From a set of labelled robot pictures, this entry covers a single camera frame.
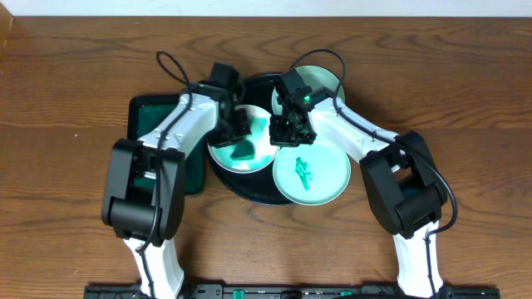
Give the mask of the green sponge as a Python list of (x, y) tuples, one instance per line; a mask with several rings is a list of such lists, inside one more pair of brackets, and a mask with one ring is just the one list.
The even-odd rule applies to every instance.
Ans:
[(251, 160), (255, 156), (255, 146), (250, 140), (241, 140), (234, 146), (230, 158), (233, 160)]

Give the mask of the white plate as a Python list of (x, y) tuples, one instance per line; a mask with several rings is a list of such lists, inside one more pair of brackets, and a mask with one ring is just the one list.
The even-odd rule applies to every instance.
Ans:
[(255, 156), (251, 160), (233, 160), (230, 158), (235, 145), (223, 148), (208, 146), (208, 151), (214, 162), (222, 169), (236, 174), (250, 174), (257, 172), (273, 162), (279, 152), (277, 145), (270, 144), (269, 125), (271, 114), (256, 105), (238, 105), (245, 108), (248, 116), (251, 134), (244, 139), (250, 140), (255, 146)]

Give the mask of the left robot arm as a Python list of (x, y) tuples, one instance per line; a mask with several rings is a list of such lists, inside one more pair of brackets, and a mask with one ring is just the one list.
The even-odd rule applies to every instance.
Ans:
[(112, 146), (101, 219), (134, 254), (143, 296), (176, 298), (181, 292), (185, 273), (175, 235), (184, 213), (185, 161), (207, 135), (217, 145), (232, 145), (248, 134), (236, 106), (242, 91), (237, 81), (189, 83), (150, 132)]

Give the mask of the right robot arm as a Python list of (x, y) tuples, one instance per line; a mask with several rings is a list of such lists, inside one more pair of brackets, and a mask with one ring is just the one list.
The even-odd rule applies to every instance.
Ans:
[(295, 68), (280, 75), (275, 90), (283, 111), (270, 119), (271, 144), (297, 148), (322, 138), (354, 159), (370, 209), (393, 237), (399, 287), (410, 297), (435, 297), (443, 286), (436, 235), (454, 224), (440, 226), (441, 208), (456, 198), (425, 140), (415, 131), (399, 135), (374, 125), (337, 91), (311, 87)]

